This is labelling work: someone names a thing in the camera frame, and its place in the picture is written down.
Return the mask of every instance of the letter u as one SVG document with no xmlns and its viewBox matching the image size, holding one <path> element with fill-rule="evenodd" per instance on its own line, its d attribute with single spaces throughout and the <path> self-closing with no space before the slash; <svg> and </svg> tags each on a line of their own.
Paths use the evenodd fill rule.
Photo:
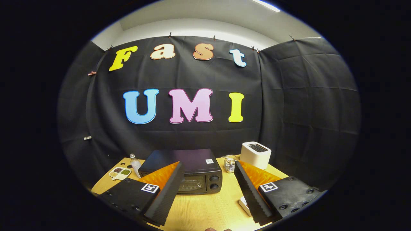
<svg viewBox="0 0 411 231">
<path fill-rule="evenodd" d="M 135 124 L 146 124 L 152 121 L 156 115 L 155 98 L 158 94 L 158 89 L 147 89 L 144 95 L 147 96 L 147 113 L 140 115 L 137 112 L 137 97 L 140 95 L 138 91 L 129 91 L 123 94 L 126 105 L 126 117 Z"/>
</svg>

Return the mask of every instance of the blue letter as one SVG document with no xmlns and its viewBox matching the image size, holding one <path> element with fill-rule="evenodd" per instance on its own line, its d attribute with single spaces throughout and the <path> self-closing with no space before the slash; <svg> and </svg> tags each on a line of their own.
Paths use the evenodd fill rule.
<svg viewBox="0 0 411 231">
<path fill-rule="evenodd" d="M 247 63 L 241 60 L 241 57 L 244 57 L 244 54 L 240 52 L 238 49 L 230 50 L 230 53 L 233 54 L 234 62 L 240 66 L 245 67 Z"/>
<path fill-rule="evenodd" d="M 146 124 L 152 121 L 156 114 L 155 96 L 158 94 L 158 89 L 147 89 L 144 95 L 147 96 L 147 113 L 140 115 L 137 112 L 137 97 L 140 95 L 138 91 L 129 91 L 123 94 L 126 100 L 126 116 L 130 122 L 135 124 Z"/>
</svg>

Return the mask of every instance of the wooden table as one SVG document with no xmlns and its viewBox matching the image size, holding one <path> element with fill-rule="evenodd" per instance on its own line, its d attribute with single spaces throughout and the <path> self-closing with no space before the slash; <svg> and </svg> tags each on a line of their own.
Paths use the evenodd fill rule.
<svg viewBox="0 0 411 231">
<path fill-rule="evenodd" d="M 110 171 L 116 167 L 126 168 L 130 165 L 130 160 L 130 158 L 122 159 Z M 205 195 L 176 195 L 166 224 L 161 227 L 148 224 L 165 231 L 204 231 L 210 227 L 217 231 L 226 229 L 252 231 L 271 224 L 260 226 L 254 223 L 253 218 L 238 203 L 243 194 L 234 173 L 225 171 L 223 157 L 217 158 L 217 161 L 223 174 L 223 185 L 220 192 Z M 138 180 L 134 170 L 130 170 L 132 172 L 129 178 Z M 266 171 L 281 179 L 288 177 L 271 165 L 268 165 Z M 120 182 L 120 180 L 113 181 L 108 175 L 109 172 L 94 185 L 92 192 L 101 194 Z"/>
</svg>

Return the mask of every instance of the beans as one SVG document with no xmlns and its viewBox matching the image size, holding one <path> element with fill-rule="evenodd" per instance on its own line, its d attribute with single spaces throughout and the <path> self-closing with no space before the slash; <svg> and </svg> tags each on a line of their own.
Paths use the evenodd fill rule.
<svg viewBox="0 0 411 231">
<path fill-rule="evenodd" d="M 127 175 L 128 173 L 130 173 L 130 170 L 124 169 L 121 174 Z"/>
</svg>

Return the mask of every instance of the pink letter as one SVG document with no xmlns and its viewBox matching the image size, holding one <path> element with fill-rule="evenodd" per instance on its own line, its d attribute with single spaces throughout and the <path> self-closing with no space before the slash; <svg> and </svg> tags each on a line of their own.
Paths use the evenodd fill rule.
<svg viewBox="0 0 411 231">
<path fill-rule="evenodd" d="M 169 95 L 173 98 L 173 117 L 170 118 L 170 123 L 179 124 L 184 121 L 184 118 L 181 117 L 180 110 L 182 110 L 188 122 L 191 122 L 196 110 L 198 110 L 196 116 L 197 122 L 212 121 L 210 113 L 211 89 L 202 88 L 198 90 L 193 101 L 190 101 L 187 93 L 185 93 L 183 89 L 170 90 Z"/>
</svg>

